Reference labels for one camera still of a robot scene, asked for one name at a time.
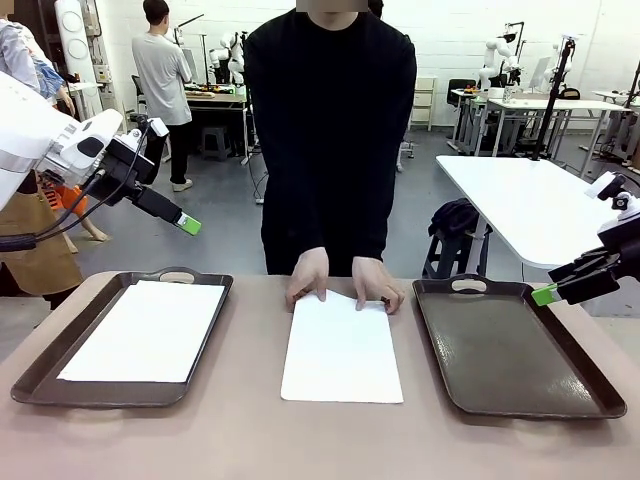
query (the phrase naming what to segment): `white paper on tray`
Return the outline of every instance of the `white paper on tray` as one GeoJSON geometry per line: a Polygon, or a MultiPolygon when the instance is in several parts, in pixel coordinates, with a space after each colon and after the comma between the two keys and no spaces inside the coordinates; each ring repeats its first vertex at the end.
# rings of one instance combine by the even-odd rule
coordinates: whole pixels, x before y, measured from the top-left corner
{"type": "Polygon", "coordinates": [[[224,287],[130,286],[58,375],[76,382],[184,382],[224,287]]]}

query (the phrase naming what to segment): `empty brown tray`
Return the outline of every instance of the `empty brown tray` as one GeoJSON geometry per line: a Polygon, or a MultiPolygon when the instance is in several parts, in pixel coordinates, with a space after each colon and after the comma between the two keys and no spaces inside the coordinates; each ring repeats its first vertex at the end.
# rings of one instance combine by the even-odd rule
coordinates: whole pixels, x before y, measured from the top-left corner
{"type": "Polygon", "coordinates": [[[622,417],[627,405],[533,289],[477,275],[413,284],[453,403],[476,415],[622,417]],[[460,280],[474,286],[460,288],[460,280]]]}

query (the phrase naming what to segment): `brown apron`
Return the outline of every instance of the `brown apron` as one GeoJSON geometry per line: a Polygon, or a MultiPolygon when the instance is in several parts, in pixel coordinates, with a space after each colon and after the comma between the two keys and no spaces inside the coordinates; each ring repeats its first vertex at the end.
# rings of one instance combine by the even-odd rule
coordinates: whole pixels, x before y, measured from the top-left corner
{"type": "MultiPolygon", "coordinates": [[[[0,235],[39,232],[56,221],[42,191],[16,193],[0,211],[0,235]]],[[[58,235],[38,244],[35,250],[0,253],[0,263],[11,272],[21,290],[30,295],[50,295],[77,287],[83,281],[69,247],[58,235]]]]}

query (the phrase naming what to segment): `humanoid robot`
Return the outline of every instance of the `humanoid robot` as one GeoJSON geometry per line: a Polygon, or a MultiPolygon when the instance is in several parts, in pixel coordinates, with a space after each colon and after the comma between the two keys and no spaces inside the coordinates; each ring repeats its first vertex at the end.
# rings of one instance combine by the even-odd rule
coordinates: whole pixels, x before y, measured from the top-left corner
{"type": "Polygon", "coordinates": [[[509,47],[509,43],[515,40],[515,35],[504,35],[502,37],[492,38],[487,42],[487,51],[484,54],[484,67],[480,70],[480,85],[484,90],[488,90],[492,86],[498,85],[491,79],[499,78],[505,72],[509,74],[508,83],[520,84],[521,68],[518,63],[518,57],[509,47]],[[502,64],[496,63],[496,51],[502,55],[505,60],[502,64]]]}
{"type": "Polygon", "coordinates": [[[215,83],[244,85],[244,40],[247,32],[225,33],[220,40],[221,49],[209,51],[211,59],[211,73],[215,76],[215,83]],[[224,66],[229,69],[232,78],[226,78],[224,66]]]}

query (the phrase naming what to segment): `stool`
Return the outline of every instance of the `stool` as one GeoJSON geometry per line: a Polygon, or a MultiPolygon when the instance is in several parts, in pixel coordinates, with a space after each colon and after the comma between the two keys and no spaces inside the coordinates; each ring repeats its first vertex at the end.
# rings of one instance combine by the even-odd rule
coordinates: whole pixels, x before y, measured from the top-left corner
{"type": "MultiPolygon", "coordinates": [[[[480,253],[480,265],[478,266],[478,274],[487,275],[487,257],[489,256],[489,235],[490,230],[484,236],[482,251],[480,253]]],[[[469,263],[469,255],[471,254],[471,245],[473,243],[473,233],[465,232],[455,237],[446,237],[445,234],[438,230],[433,236],[427,260],[422,270],[422,278],[446,279],[451,278],[454,263],[458,262],[457,275],[465,273],[467,264],[469,263]],[[436,253],[438,245],[442,244],[440,253],[436,253]],[[438,262],[438,269],[435,270],[433,263],[438,262]]]]}
{"type": "Polygon", "coordinates": [[[202,156],[225,161],[231,154],[231,142],[226,127],[205,127],[202,129],[202,156]]]}

